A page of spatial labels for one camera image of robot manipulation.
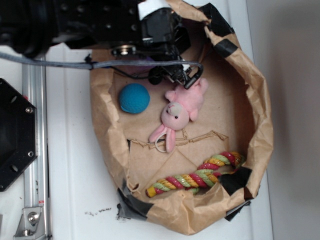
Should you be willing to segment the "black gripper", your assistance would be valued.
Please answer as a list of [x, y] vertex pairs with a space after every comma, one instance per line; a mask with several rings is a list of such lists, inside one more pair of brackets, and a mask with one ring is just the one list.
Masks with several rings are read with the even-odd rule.
[[121, 0], [111, 13], [111, 54], [150, 62], [151, 84], [168, 79], [189, 89], [200, 78], [203, 66], [185, 61], [175, 46], [175, 31], [184, 26], [165, 0]]

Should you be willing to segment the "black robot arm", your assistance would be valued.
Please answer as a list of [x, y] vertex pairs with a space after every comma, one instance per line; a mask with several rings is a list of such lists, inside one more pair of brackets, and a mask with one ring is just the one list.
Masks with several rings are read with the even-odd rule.
[[61, 43], [73, 50], [106, 49], [113, 60], [63, 66], [150, 67], [154, 85], [166, 77], [189, 89], [203, 73], [200, 63], [182, 58], [189, 35], [165, 0], [3, 0], [0, 43], [21, 54], [20, 63], [41, 66], [50, 66], [40, 58]]

